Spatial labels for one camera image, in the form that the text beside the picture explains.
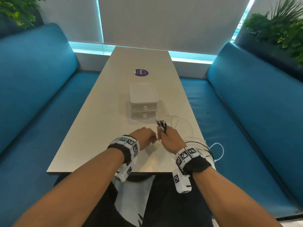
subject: hand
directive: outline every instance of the hand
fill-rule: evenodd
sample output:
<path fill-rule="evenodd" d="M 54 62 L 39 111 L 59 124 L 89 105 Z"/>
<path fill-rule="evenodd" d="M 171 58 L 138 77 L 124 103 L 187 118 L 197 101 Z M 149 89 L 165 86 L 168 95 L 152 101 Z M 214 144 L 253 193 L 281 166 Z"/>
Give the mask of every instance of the hand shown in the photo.
<path fill-rule="evenodd" d="M 156 133 L 152 129 L 146 127 L 142 127 L 141 129 L 135 130 L 129 135 L 138 140 L 140 150 L 144 150 L 150 145 L 150 143 L 155 143 L 157 141 Z"/>
<path fill-rule="evenodd" d="M 182 148 L 187 147 L 177 130 L 173 129 L 171 126 L 167 126 L 166 134 L 159 126 L 157 127 L 157 131 L 158 140 L 162 140 L 162 145 L 170 153 L 176 154 Z"/>

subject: table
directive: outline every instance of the table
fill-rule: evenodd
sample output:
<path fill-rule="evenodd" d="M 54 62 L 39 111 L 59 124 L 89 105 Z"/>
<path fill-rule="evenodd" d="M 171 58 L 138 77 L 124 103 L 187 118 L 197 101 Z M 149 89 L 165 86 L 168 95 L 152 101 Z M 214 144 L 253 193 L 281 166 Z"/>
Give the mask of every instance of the table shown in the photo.
<path fill-rule="evenodd" d="M 146 70 L 148 75 L 136 76 L 136 69 Z M 113 139 L 138 128 L 145 126 L 157 131 L 154 119 L 128 118 L 129 83 L 153 84 L 160 99 L 157 118 L 167 121 L 168 125 L 174 115 L 186 119 L 188 122 L 173 118 L 173 126 L 178 122 L 176 129 L 180 136 L 203 139 L 169 53 L 116 47 L 52 160 L 48 173 L 73 172 L 106 150 Z M 139 152 L 133 172 L 172 172 L 175 168 L 173 155 L 157 141 Z"/>

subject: black pants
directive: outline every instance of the black pants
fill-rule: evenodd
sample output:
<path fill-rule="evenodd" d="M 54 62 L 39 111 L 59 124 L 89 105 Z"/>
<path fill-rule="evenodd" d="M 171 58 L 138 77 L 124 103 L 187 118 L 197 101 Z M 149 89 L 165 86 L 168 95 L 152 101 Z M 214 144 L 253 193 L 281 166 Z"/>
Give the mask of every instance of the black pants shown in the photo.
<path fill-rule="evenodd" d="M 60 175 L 55 185 L 67 175 Z M 191 185 L 191 192 L 179 194 L 171 173 L 156 175 L 149 193 L 142 227 L 213 227 L 208 206 L 192 179 Z M 83 227 L 133 227 L 134 225 L 126 221 L 115 208 L 117 194 L 114 184 L 111 183 Z"/>

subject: light strip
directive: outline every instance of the light strip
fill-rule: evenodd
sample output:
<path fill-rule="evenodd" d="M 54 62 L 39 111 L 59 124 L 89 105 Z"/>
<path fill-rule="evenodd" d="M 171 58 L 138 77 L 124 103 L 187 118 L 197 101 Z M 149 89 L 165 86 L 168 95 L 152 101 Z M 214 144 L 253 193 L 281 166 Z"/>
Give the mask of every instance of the light strip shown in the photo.
<path fill-rule="evenodd" d="M 86 53 L 94 55 L 110 56 L 116 47 L 115 45 L 69 42 L 71 48 L 75 53 Z M 198 53 L 185 53 L 169 51 L 172 61 L 199 63 L 199 64 L 212 64 L 217 56 L 206 55 Z"/>
<path fill-rule="evenodd" d="M 243 16 L 241 17 L 241 20 L 240 20 L 240 22 L 239 22 L 239 24 L 238 24 L 238 26 L 236 28 L 236 31 L 234 32 L 234 34 L 232 36 L 232 39 L 231 39 L 230 42 L 234 43 L 234 41 L 236 40 L 237 35 L 239 34 L 239 32 L 240 32 L 240 30 L 241 30 L 241 28 L 243 26 L 243 23 L 245 22 L 248 14 L 249 14 L 249 11 L 252 8 L 252 5 L 254 4 L 254 2 L 255 2 L 255 0 L 250 0 L 249 1 L 248 5 L 247 5 L 247 7 L 246 7 L 246 9 L 245 9 L 245 11 L 243 13 Z"/>
<path fill-rule="evenodd" d="M 98 15 L 98 23 L 99 23 L 99 29 L 100 29 L 101 43 L 104 44 L 103 30 L 102 30 L 102 23 L 101 23 L 101 14 L 100 14 L 100 8 L 99 8 L 99 0 L 95 0 L 95 2 L 96 2 L 96 8 L 97 8 L 97 15 Z"/>

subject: white drawer organizer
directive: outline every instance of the white drawer organizer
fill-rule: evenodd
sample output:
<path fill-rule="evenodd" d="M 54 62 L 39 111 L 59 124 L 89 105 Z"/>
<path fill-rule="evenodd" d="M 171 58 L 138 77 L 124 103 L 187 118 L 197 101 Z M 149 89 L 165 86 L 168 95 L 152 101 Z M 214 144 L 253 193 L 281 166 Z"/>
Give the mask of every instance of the white drawer organizer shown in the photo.
<path fill-rule="evenodd" d="M 155 118 L 159 97 L 150 83 L 134 83 L 128 85 L 132 119 Z"/>

